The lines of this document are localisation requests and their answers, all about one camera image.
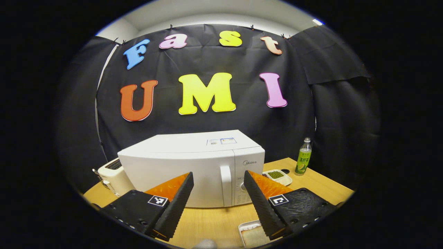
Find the letter f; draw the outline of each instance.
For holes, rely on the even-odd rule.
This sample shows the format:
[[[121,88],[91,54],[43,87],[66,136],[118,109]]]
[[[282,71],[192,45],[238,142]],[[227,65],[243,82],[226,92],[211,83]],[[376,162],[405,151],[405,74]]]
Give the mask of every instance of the letter f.
[[[133,66],[137,65],[144,59],[144,56],[139,56],[139,54],[146,53],[145,45],[148,43],[149,40],[144,39],[143,41],[137,43],[135,46],[131,47],[123,53],[128,58],[128,66],[126,67],[126,69],[131,69]]]

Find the white microwave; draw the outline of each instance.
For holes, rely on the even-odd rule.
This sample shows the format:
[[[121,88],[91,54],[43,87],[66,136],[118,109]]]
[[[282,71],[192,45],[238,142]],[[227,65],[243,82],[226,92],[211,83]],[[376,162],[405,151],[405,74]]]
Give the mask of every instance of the white microwave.
[[[246,170],[262,174],[264,149],[239,130],[156,135],[117,153],[138,191],[192,172],[186,207],[225,207],[251,202]]]

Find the wooden table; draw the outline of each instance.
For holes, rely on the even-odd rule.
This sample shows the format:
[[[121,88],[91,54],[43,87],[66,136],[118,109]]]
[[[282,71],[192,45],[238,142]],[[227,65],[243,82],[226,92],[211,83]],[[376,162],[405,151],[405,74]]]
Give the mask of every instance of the wooden table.
[[[308,168],[303,176],[295,175],[296,161],[291,158],[265,163],[263,171],[288,169],[292,178],[289,188],[305,187],[331,204],[346,201],[353,191]],[[86,200],[104,207],[117,197],[101,183],[97,183],[84,195]],[[238,225],[258,220],[252,204],[222,208],[185,208],[174,237],[168,244],[190,249],[203,239],[212,239],[221,248],[243,248]]]

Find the light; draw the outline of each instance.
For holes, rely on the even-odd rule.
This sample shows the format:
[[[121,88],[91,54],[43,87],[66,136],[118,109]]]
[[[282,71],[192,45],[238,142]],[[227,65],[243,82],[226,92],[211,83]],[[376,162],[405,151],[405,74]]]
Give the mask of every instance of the light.
[[[322,22],[320,22],[319,20],[317,20],[317,19],[314,19],[314,20],[312,20],[315,24],[317,24],[317,25],[323,25],[323,23]]]

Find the green tea bottle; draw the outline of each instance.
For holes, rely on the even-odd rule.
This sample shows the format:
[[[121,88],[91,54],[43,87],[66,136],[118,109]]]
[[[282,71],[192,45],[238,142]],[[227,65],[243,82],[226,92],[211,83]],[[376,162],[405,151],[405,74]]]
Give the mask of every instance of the green tea bottle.
[[[311,139],[306,137],[303,146],[300,148],[299,158],[297,160],[297,166],[295,167],[295,172],[297,174],[304,174],[307,165],[309,164],[309,159],[311,158],[312,147],[310,144]]]

